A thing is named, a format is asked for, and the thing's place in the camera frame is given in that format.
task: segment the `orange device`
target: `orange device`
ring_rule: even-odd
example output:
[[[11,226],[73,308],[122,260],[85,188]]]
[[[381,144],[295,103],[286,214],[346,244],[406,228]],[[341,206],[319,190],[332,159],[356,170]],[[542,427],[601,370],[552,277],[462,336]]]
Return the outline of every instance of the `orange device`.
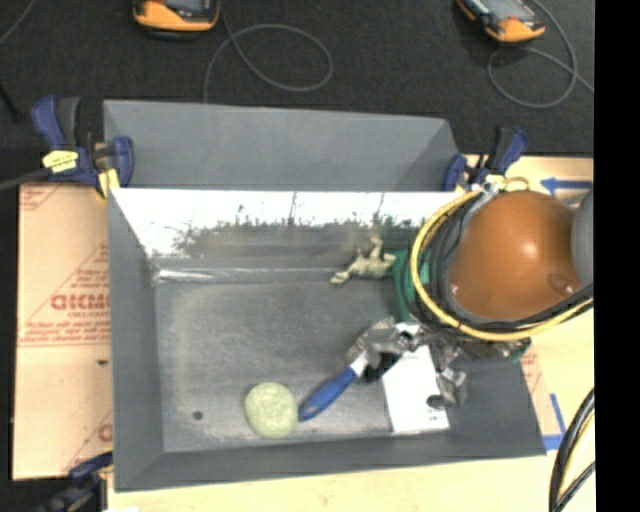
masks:
[[[219,0],[133,1],[133,19],[153,35],[161,37],[193,37],[211,30],[219,17]]]
[[[545,26],[520,0],[456,0],[463,13],[500,43],[524,43],[540,37]]]

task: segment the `green ball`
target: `green ball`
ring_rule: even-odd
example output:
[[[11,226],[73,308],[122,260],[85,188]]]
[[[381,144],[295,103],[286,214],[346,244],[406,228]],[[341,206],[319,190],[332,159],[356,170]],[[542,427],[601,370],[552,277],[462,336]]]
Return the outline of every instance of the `green ball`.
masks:
[[[252,388],[245,398],[244,410],[253,431],[269,439],[286,436],[298,423],[293,393],[275,382],[263,382]]]

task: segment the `small figurine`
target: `small figurine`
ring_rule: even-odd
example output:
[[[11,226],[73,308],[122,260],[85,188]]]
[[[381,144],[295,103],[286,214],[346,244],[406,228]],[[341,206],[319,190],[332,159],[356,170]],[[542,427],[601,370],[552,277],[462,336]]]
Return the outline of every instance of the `small figurine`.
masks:
[[[351,277],[358,276],[368,279],[384,279],[389,275],[389,269],[396,260],[393,254],[383,254],[383,241],[378,236],[371,238],[373,249],[368,256],[362,255],[362,250],[358,248],[358,256],[349,268],[343,272],[336,272],[331,278],[331,284],[343,285]]]

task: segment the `orange dome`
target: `orange dome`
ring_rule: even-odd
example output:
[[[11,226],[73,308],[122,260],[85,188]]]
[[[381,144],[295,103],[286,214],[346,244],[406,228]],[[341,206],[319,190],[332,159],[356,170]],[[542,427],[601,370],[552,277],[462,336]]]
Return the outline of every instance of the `orange dome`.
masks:
[[[573,295],[574,211],[532,191],[505,193],[471,218],[449,271],[455,301],[487,320],[513,321]]]

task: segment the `white card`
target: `white card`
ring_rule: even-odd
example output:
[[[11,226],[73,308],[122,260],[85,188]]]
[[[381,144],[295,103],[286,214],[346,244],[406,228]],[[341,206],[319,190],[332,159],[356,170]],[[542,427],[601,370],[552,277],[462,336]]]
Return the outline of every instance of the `white card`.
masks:
[[[387,410],[395,434],[413,434],[446,430],[449,418],[443,409],[427,405],[427,399],[439,395],[436,371],[429,347],[405,353],[382,376]]]

